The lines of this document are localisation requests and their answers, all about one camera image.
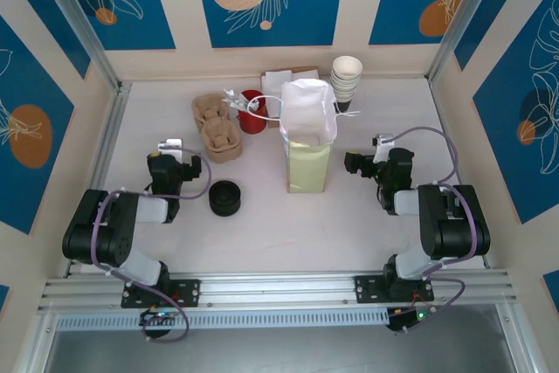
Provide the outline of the red cylindrical holder cup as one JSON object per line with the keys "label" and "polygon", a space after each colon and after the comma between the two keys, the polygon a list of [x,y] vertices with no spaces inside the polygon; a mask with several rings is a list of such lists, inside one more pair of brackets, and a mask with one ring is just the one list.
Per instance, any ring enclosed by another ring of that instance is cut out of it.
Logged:
{"label": "red cylindrical holder cup", "polygon": [[257,117],[251,114],[239,111],[238,112],[238,123],[241,130],[249,135],[256,135],[266,129],[267,122],[263,120],[263,117],[267,117],[266,99],[260,98],[254,101],[252,105],[257,105],[258,108],[254,111]]}

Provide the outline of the stack of black cup lids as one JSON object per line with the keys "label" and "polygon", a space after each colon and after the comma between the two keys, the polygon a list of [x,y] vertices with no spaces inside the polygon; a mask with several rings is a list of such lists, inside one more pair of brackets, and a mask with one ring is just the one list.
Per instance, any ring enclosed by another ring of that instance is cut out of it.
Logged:
{"label": "stack of black cup lids", "polygon": [[241,205],[241,198],[236,204],[231,206],[217,206],[210,203],[210,209],[220,217],[229,217],[235,214],[239,210],[240,205]]}

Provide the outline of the stack of paper cups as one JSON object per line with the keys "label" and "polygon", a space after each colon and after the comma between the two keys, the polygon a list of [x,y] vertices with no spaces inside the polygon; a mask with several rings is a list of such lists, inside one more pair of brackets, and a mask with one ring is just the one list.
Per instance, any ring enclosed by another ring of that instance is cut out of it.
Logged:
{"label": "stack of paper cups", "polygon": [[331,72],[329,83],[331,87],[333,87],[338,112],[343,113],[349,109],[351,101],[355,96],[360,78],[360,76],[356,76],[354,78],[344,79],[335,71]]}

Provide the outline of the aluminium frame post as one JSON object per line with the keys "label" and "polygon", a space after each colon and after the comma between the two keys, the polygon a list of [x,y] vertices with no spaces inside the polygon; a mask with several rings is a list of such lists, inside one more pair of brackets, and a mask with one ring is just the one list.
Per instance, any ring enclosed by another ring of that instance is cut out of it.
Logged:
{"label": "aluminium frame post", "polygon": [[442,74],[446,61],[453,56],[454,50],[458,42],[462,39],[480,2],[481,0],[462,0],[460,3],[453,20],[442,38],[428,72],[425,75],[430,86],[437,81],[438,77]]}
{"label": "aluminium frame post", "polygon": [[91,26],[85,12],[79,5],[78,0],[54,0],[67,23],[86,50],[92,62],[97,66],[101,77],[114,93],[121,88],[121,81],[117,76],[110,60],[105,54],[105,49]]}

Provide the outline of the white sachet bundle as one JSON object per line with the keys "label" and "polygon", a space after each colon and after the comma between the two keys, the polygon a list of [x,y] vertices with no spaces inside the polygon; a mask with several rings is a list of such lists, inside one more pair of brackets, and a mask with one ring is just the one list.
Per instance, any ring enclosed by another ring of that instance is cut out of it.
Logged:
{"label": "white sachet bundle", "polygon": [[230,107],[247,113],[256,113],[259,109],[259,100],[261,99],[259,94],[255,98],[249,100],[246,94],[236,93],[234,90],[225,89],[224,93],[225,98],[223,102],[226,102]]}

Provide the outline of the pale green paper bag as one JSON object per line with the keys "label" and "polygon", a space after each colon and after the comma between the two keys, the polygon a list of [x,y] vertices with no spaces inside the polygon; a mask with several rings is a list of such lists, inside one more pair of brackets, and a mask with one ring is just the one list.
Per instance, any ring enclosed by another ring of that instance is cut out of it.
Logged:
{"label": "pale green paper bag", "polygon": [[321,79],[285,82],[279,98],[279,132],[286,153],[289,193],[325,190],[331,151],[337,136],[333,87]]}

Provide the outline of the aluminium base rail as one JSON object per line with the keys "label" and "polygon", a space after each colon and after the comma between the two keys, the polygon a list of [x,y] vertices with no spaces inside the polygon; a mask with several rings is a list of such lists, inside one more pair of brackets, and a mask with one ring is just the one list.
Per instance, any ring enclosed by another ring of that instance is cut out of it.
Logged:
{"label": "aluminium base rail", "polygon": [[[199,310],[330,309],[357,307],[369,298],[382,306],[378,294],[355,282],[360,273],[173,273],[172,279],[199,280]],[[445,270],[442,276],[461,280],[458,305],[514,304],[516,293],[503,269]],[[38,303],[40,313],[103,313],[120,311],[124,284],[101,273],[71,273],[49,279]]]}

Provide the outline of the brown cardboard napkin box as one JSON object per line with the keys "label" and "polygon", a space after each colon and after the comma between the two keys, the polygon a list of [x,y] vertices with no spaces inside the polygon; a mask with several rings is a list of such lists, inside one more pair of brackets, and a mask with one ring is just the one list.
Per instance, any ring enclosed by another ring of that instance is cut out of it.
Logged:
{"label": "brown cardboard napkin box", "polygon": [[292,71],[292,73],[293,73],[292,81],[297,80],[297,79],[318,79],[319,78],[318,68],[313,67],[313,66],[292,67],[292,68],[287,68],[287,69],[271,70],[271,71],[266,71],[266,72],[275,72],[275,71],[284,71],[284,70],[291,70]]}

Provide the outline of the white paper napkin stack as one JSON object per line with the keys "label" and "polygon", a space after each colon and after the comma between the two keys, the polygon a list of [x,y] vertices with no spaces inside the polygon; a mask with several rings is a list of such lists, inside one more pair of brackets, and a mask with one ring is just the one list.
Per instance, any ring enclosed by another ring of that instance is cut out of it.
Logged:
{"label": "white paper napkin stack", "polygon": [[261,77],[262,93],[280,98],[282,85],[286,82],[291,82],[292,75],[291,70],[265,72]]}

